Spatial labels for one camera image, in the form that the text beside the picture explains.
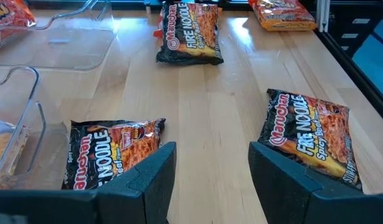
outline snack bag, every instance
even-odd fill
[[[349,108],[282,90],[270,102],[258,142],[289,158],[361,187],[349,133]]]
[[[0,0],[0,26],[34,26],[35,17],[22,0]],[[0,47],[23,30],[0,29]]]
[[[218,40],[218,15],[218,7],[213,4],[164,2],[163,45],[156,61],[181,65],[223,63]],[[154,35],[160,36],[161,33],[157,31]]]
[[[248,0],[260,25],[268,31],[314,30],[313,16],[298,0]]]
[[[158,150],[165,119],[72,121],[64,188],[95,189]]]

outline wood grain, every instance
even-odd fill
[[[167,118],[163,142],[178,143],[171,224],[266,223],[247,150],[266,117],[267,88],[348,105],[364,192],[383,192],[383,120],[313,32],[266,32],[251,12],[224,12],[224,63],[182,67],[155,62],[157,14],[115,16],[118,35],[99,67],[39,69],[42,84],[67,125]]]

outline transparent bin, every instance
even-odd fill
[[[88,0],[76,11],[31,11],[33,27],[0,26],[18,31],[0,47],[0,65],[89,70],[103,61],[115,36],[109,0]]]
[[[61,189],[67,128],[31,67],[0,76],[0,189]]]

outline orange food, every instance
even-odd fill
[[[11,149],[6,152],[6,148],[9,144],[12,133],[0,133],[0,189],[12,189],[15,186],[15,182],[11,180],[11,177],[16,171],[17,163],[21,157],[22,151],[25,148],[28,139],[28,128],[23,127],[21,132],[25,131],[26,136],[24,139],[17,138]]]
[[[313,16],[298,0],[248,0],[260,25],[268,31],[313,30]]]
[[[22,0],[0,0],[0,26],[34,26],[35,17]],[[0,29],[0,47],[23,30]]]

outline metal frame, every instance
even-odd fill
[[[29,6],[33,9],[79,9],[85,5],[86,0],[28,0]],[[104,1],[97,1],[95,7],[104,6]],[[143,10],[143,0],[114,0],[111,1],[114,10]]]
[[[316,31],[316,35],[383,118],[383,94],[370,81],[370,79],[366,77],[364,72],[360,70],[353,60],[348,57],[345,51],[335,42],[329,33]]]
[[[374,31],[372,31],[371,32],[371,35],[376,39],[376,40],[378,40],[378,42],[380,42],[382,45],[383,45],[383,38],[380,36],[380,35],[378,35],[376,32],[374,32]]]
[[[330,0],[317,0],[316,23],[319,32],[328,32]]]

